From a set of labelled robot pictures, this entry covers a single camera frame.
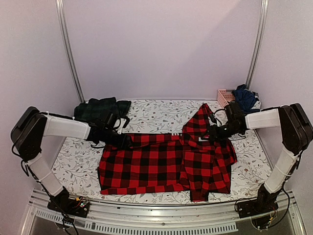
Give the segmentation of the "red black plaid shirt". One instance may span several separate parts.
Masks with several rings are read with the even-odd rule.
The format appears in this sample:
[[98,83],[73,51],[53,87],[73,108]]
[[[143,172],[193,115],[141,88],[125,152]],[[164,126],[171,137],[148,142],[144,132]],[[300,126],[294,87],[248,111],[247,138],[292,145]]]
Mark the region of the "red black plaid shirt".
[[230,140],[208,140],[210,115],[203,104],[180,134],[131,134],[133,146],[125,150],[106,145],[97,169],[101,194],[187,190],[201,202],[211,192],[230,193],[237,156]]

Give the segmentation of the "dark green plaid skirt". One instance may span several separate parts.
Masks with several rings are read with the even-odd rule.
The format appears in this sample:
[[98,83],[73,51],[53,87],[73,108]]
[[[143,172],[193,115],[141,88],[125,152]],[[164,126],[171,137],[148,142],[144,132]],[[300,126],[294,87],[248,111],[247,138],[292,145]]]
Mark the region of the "dark green plaid skirt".
[[91,98],[88,103],[80,103],[74,109],[75,119],[91,121],[104,117],[105,113],[111,112],[119,118],[125,118],[131,107],[131,101],[119,100],[115,97],[95,99]]

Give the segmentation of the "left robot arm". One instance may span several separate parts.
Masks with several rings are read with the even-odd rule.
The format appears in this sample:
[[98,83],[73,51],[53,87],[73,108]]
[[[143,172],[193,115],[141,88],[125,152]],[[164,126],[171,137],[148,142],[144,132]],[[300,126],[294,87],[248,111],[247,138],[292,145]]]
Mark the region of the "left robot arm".
[[72,200],[61,194],[64,186],[54,175],[52,161],[48,159],[48,151],[52,150],[55,158],[57,148],[49,147],[48,144],[74,138],[94,144],[103,142],[118,149],[129,149],[132,147],[131,137],[122,133],[127,123],[127,119],[110,111],[106,111],[101,118],[83,120],[41,112],[30,106],[11,131],[11,150],[26,163],[46,192],[55,196],[54,205],[61,212],[69,212],[73,207]]

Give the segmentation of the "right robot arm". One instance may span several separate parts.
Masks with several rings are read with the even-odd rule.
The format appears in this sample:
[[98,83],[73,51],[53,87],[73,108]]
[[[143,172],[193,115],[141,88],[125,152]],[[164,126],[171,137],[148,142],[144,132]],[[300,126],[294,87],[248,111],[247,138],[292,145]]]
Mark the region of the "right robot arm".
[[298,169],[303,152],[313,140],[313,127],[299,103],[270,107],[245,114],[237,102],[224,107],[227,122],[210,125],[205,135],[210,141],[221,141],[248,130],[273,134],[279,148],[272,172],[260,189],[273,195],[279,193],[293,172]]

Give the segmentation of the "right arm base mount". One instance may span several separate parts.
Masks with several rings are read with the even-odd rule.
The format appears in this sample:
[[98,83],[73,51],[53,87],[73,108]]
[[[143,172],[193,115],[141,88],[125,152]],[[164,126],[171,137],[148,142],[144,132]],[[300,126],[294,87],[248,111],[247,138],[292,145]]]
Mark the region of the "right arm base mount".
[[270,194],[267,191],[262,191],[258,193],[256,199],[237,201],[234,209],[240,218],[256,216],[251,220],[252,225],[258,230],[265,230],[270,227],[277,215],[277,195],[278,193]]

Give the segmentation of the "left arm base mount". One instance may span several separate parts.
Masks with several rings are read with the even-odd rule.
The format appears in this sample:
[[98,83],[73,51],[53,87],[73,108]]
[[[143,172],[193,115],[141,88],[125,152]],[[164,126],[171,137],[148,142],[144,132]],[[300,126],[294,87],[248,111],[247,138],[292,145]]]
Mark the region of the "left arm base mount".
[[57,196],[52,196],[47,206],[47,208],[52,211],[82,218],[87,218],[89,207],[89,199],[82,196],[70,198],[69,192],[66,189]]

